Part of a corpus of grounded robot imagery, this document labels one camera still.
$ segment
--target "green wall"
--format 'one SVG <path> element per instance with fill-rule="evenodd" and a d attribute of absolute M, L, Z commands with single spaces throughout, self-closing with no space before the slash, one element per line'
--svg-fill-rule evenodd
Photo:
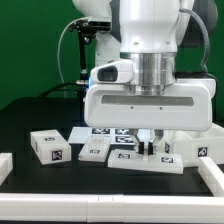
<path fill-rule="evenodd" d="M 218 27 L 211 38 L 210 73 L 220 84 L 216 111 L 224 119 L 224 1 L 216 0 Z M 81 16 L 72 0 L 0 0 L 0 108 L 19 97 L 38 96 L 60 83 L 57 44 L 64 27 Z M 94 64 L 94 46 L 87 48 L 88 65 Z M 177 70 L 199 71 L 203 47 L 180 49 Z M 61 53 L 66 81 L 79 76 L 76 33 L 66 33 Z M 63 94 L 52 94 L 63 97 Z"/>

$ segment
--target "white block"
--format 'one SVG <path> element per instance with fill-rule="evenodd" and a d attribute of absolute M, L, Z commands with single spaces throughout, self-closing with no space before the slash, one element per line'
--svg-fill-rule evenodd
<path fill-rule="evenodd" d="M 215 197 L 224 197 L 224 174 L 211 158 L 200 158 L 198 172 Z"/>
<path fill-rule="evenodd" d="M 157 153 L 145 160 L 143 155 L 135 151 L 117 149 L 111 152 L 108 167 L 183 174 L 181 156 L 165 153 Z"/>
<path fill-rule="evenodd" d="M 0 185 L 4 182 L 13 168 L 12 154 L 1 153 L 0 154 Z"/>
<path fill-rule="evenodd" d="M 57 130 L 30 134 L 31 145 L 43 165 L 71 161 L 71 146 Z"/>
<path fill-rule="evenodd" d="M 184 167 L 198 166 L 202 157 L 224 164 L 224 128 L 216 124 L 205 132 L 165 131 L 164 141 L 170 153 L 182 156 Z"/>
<path fill-rule="evenodd" d="M 105 162 L 111 138 L 108 136 L 91 136 L 83 146 L 80 161 Z"/>

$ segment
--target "black table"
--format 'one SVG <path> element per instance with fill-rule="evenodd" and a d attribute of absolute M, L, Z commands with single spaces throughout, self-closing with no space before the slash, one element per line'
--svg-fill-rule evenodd
<path fill-rule="evenodd" d="M 84 125 L 79 105 L 76 99 L 21 98 L 0 111 L 0 152 L 13 153 L 14 162 L 0 193 L 212 196 L 197 168 L 183 175 L 111 169 L 78 161 L 82 145 L 72 145 L 71 162 L 41 165 L 30 132 L 57 129 L 68 140 L 72 127 Z"/>

